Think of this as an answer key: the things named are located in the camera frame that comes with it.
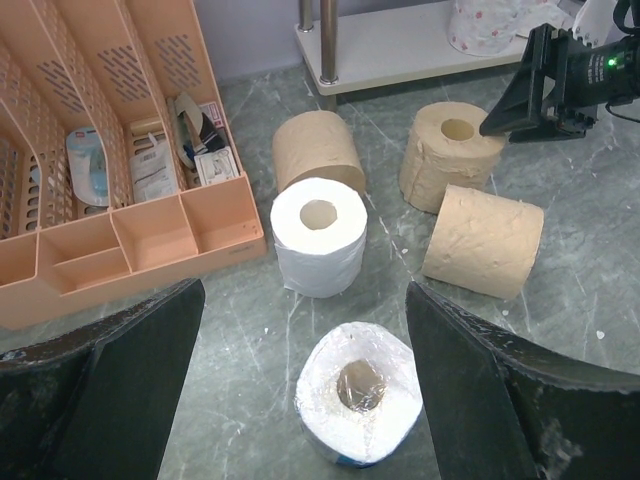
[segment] toilet paper roll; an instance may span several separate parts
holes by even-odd
[[[275,133],[272,150],[278,192],[305,178],[320,177],[364,194],[366,180],[353,137],[333,112],[306,112],[287,120]]]
[[[543,224],[539,207],[450,185],[422,273],[511,300],[531,272]]]
[[[285,288],[328,298],[360,273],[367,210],[347,185],[325,178],[294,183],[276,197],[271,226]]]
[[[434,103],[418,112],[400,170],[407,202],[438,213],[448,184],[484,188],[506,143],[504,135],[480,135],[486,116],[475,105],[457,102]]]
[[[309,440],[330,461],[375,465],[402,443],[422,409],[413,352],[380,325],[340,325],[311,352],[295,405]]]
[[[530,1],[452,0],[449,43],[469,55],[499,55],[515,38]]]

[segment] gray marble floor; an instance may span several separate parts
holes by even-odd
[[[391,458],[351,471],[316,455],[292,404],[307,356],[334,326],[377,322],[408,342],[403,302],[412,278],[545,347],[640,373],[636,125],[603,112],[585,140],[506,148],[488,190],[546,210],[539,258],[518,298],[495,300],[420,274],[435,218],[407,205],[397,186],[413,117],[422,106],[444,100],[489,109],[510,73],[500,68],[460,74],[343,99],[339,114],[353,129],[368,175],[369,230],[362,273],[343,295],[328,300],[297,297],[282,288],[268,223],[276,195],[272,135],[287,118],[317,108],[304,69],[222,89],[271,248],[265,258],[203,277],[205,315],[162,480],[388,479],[399,474],[407,480],[438,479],[424,414]],[[627,111],[640,116],[640,107]],[[22,332],[0,331],[0,352],[50,338],[141,297]]]

